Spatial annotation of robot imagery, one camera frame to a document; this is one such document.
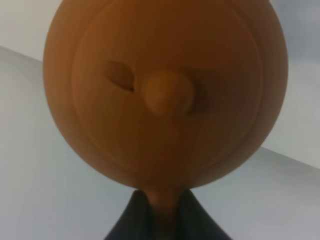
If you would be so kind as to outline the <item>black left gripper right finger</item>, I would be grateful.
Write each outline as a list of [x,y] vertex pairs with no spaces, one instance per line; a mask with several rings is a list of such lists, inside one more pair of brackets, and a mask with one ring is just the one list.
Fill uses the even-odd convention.
[[180,196],[176,211],[178,240],[231,240],[190,191]]

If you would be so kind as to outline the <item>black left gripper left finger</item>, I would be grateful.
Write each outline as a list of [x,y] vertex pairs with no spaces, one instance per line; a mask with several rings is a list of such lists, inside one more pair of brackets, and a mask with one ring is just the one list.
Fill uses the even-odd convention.
[[131,198],[105,240],[152,240],[154,238],[154,218],[146,194],[135,190]]

